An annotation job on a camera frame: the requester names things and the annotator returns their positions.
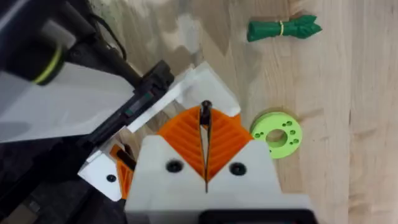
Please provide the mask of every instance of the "hole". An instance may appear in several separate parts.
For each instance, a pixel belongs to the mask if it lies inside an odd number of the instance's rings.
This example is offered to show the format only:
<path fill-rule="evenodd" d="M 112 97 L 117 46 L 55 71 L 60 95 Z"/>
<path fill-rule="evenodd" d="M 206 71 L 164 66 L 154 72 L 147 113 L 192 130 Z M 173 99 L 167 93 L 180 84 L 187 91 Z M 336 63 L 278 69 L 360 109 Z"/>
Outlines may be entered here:
<path fill-rule="evenodd" d="M 166 169 L 172 173 L 178 173 L 182 170 L 183 164 L 181 161 L 178 160 L 171 160 L 166 164 Z"/>
<path fill-rule="evenodd" d="M 116 177 L 113 174 L 110 174 L 106 176 L 106 180 L 112 183 L 116 181 Z"/>
<path fill-rule="evenodd" d="M 281 147 L 287 142 L 287 134 L 284 130 L 275 129 L 267 134 L 266 141 L 270 147 Z"/>
<path fill-rule="evenodd" d="M 233 175 L 244 175 L 246 173 L 246 166 L 241 162 L 234 162 L 229 166 L 229 171 Z"/>

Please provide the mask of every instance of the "white plastic part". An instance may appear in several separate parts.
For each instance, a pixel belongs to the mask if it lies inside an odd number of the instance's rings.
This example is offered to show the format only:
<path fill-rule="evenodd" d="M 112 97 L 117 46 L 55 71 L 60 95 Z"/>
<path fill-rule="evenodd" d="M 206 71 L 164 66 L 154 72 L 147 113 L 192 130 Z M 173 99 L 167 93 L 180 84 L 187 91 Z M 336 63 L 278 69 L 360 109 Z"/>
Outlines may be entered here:
<path fill-rule="evenodd" d="M 116 170 L 116 160 L 109 155 L 109 152 L 115 144 L 121 149 L 124 148 L 124 146 L 115 139 L 104 143 L 101 148 L 87 158 L 86 164 L 81 167 L 78 175 L 109 199 L 117 202 L 121 199 L 122 195 Z M 110 182 L 107 179 L 108 175 L 114 175 L 116 179 Z"/>
<path fill-rule="evenodd" d="M 179 102 L 186 109 L 198 106 L 204 100 L 210 100 L 215 109 L 231 117 L 241 112 L 239 103 L 231 90 L 210 65 L 203 62 L 195 69 L 189 68 L 178 75 L 168 92 L 127 128 L 132 133 L 137 131 L 173 100 Z"/>
<path fill-rule="evenodd" d="M 0 72 L 0 142 L 88 134 L 133 96 L 123 78 L 66 63 L 45 86 Z"/>
<path fill-rule="evenodd" d="M 166 170 L 181 160 L 178 173 Z M 246 174 L 233 175 L 229 165 L 242 162 Z M 252 140 L 210 181 L 205 181 L 161 136 L 147 136 L 138 158 L 125 211 L 130 223 L 197 223 L 208 209 L 311 209 L 306 195 L 280 192 L 267 144 Z"/>
<path fill-rule="evenodd" d="M 194 85 L 195 82 L 195 72 L 192 68 L 189 68 L 184 73 L 175 77 L 174 82 L 171 84 L 167 93 L 158 100 L 154 105 L 152 105 L 148 110 L 145 111 L 140 117 L 135 119 L 127 128 L 132 133 L 137 131 L 146 122 L 148 122 L 152 117 L 164 109 L 169 103 L 175 100 L 178 96 L 185 92 L 187 88 Z"/>
<path fill-rule="evenodd" d="M 214 109 L 218 109 L 230 117 L 241 112 L 241 107 L 232 91 L 207 62 L 197 66 L 190 75 L 195 76 L 195 84 L 176 98 L 176 101 L 183 107 L 193 108 L 205 100 L 210 100 Z"/>

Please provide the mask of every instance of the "orange plastic piece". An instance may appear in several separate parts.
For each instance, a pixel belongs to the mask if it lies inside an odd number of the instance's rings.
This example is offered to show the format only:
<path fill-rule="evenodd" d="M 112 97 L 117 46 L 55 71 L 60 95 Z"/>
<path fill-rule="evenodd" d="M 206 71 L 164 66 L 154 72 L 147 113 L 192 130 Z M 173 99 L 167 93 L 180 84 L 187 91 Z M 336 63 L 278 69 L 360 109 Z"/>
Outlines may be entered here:
<path fill-rule="evenodd" d="M 180 113 L 158 132 L 205 179 L 205 160 L 201 146 L 200 107 Z"/>
<path fill-rule="evenodd" d="M 212 109 L 206 181 L 209 182 L 252 139 L 241 126 L 240 115 L 231 118 Z"/>
<path fill-rule="evenodd" d="M 119 159 L 116 163 L 116 168 L 117 168 L 116 170 L 118 171 L 118 179 L 119 179 L 122 199 L 127 199 L 134 172 L 130 168 L 128 168 L 128 166 L 126 166 L 123 161 Z"/>
<path fill-rule="evenodd" d="M 125 165 L 125 163 L 122 160 L 120 160 L 120 158 L 117 156 L 119 150 L 123 149 L 121 149 L 117 144 L 115 144 L 112 147 L 112 150 L 109 152 L 109 155 L 111 155 L 114 159 L 116 159 L 116 170 L 118 172 L 119 186 L 120 186 L 122 199 L 127 199 L 134 171 L 131 170 L 127 165 Z"/>

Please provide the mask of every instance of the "wooden table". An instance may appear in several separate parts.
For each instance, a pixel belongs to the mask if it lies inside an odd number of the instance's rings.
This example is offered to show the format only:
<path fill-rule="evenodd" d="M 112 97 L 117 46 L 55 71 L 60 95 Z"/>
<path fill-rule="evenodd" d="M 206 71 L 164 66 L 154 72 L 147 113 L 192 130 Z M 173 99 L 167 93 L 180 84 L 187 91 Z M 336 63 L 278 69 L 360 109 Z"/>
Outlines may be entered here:
<path fill-rule="evenodd" d="M 160 59 L 174 74 L 206 60 L 238 97 L 244 127 L 268 108 L 293 111 L 304 139 L 275 161 L 280 183 L 309 194 L 323 223 L 398 223 L 398 1 L 91 3 L 142 73 Z M 250 19 L 301 10 L 324 30 L 245 41 Z"/>

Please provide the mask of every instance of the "rubber band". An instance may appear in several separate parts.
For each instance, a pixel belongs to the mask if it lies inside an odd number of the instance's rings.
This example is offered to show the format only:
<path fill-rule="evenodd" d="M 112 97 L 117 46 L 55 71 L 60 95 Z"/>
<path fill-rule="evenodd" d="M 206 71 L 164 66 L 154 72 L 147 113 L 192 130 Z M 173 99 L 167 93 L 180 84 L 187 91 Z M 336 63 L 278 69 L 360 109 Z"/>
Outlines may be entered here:
<path fill-rule="evenodd" d="M 285 25 L 282 21 L 279 21 L 280 24 L 280 34 L 279 35 L 283 35 L 284 34 L 284 29 L 285 29 Z"/>

